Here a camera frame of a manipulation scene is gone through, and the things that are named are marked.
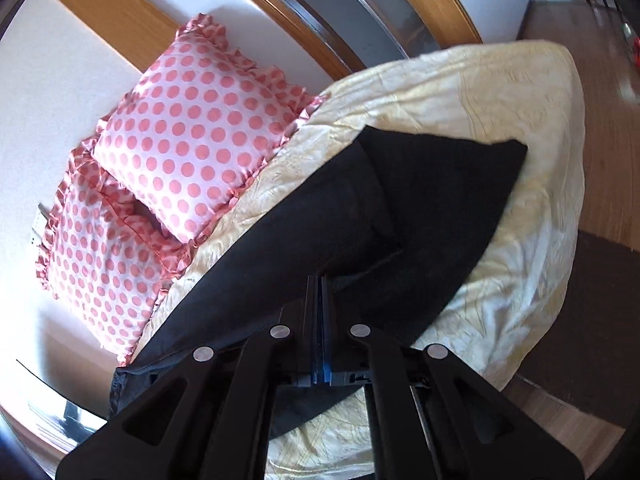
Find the polka dot pillow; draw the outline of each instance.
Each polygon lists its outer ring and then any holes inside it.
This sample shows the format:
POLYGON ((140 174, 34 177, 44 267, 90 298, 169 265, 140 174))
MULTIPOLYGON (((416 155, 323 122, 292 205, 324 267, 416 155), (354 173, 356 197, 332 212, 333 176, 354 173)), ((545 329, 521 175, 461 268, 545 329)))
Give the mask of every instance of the polka dot pillow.
POLYGON ((103 125, 95 159, 183 242, 202 243, 318 106, 198 15, 103 125))
POLYGON ((96 141, 90 137, 71 152, 36 273, 126 364, 190 255, 184 244, 134 214, 133 194, 92 159, 96 141))

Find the black fabric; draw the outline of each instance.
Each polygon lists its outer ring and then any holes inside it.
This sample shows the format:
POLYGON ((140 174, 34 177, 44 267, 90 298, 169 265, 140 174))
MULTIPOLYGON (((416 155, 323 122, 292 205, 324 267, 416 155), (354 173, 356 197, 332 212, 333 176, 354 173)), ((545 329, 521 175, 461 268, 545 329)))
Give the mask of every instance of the black fabric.
MULTIPOLYGON (((221 349, 278 319, 310 274, 334 276, 339 305, 405 344, 446 306, 491 240, 526 147, 365 128, 249 229, 196 284, 136 361, 118 368, 119 412, 201 345, 221 349)), ((353 388, 278 393, 272 436, 353 388)))

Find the black pants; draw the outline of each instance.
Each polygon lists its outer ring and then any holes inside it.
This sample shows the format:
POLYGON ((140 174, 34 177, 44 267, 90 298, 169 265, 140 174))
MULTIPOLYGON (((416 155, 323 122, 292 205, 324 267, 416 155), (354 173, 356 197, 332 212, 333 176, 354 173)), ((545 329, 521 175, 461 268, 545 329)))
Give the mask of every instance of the black pants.
MULTIPOLYGON (((365 128, 249 229, 140 352, 118 368, 119 412, 194 348, 221 349, 277 322, 306 277, 335 277, 335 299, 411 345, 455 295, 491 240, 526 147, 365 128)), ((291 388, 272 436, 354 388, 291 388)))

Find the mattress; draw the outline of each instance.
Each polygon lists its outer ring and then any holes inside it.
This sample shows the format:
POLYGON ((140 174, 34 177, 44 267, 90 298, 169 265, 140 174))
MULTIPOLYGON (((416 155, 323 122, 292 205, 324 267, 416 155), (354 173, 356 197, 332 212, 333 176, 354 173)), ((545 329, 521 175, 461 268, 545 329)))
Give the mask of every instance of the mattress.
MULTIPOLYGON (((335 82, 326 101, 224 215, 146 326, 138 351, 248 229, 348 146, 383 130, 529 147, 482 259, 415 348, 439 342, 502 389, 554 322, 571 273, 584 194, 582 87, 568 51, 545 41, 461 46, 335 82)), ((271 441, 266 478, 373 471, 364 394, 271 441)))

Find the floor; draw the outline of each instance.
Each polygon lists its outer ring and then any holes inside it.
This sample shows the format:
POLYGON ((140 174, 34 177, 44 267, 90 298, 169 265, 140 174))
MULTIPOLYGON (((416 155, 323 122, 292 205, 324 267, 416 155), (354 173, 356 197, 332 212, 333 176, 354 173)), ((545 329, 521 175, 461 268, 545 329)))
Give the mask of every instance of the floor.
MULTIPOLYGON (((634 193, 640 189, 640 75, 629 62, 617 15, 578 4, 538 3, 530 10, 522 38, 564 44, 580 74, 586 104, 586 192, 580 228, 640 250, 640 194, 634 193)), ((504 393, 574 452, 587 476, 624 433, 520 376, 504 393)))

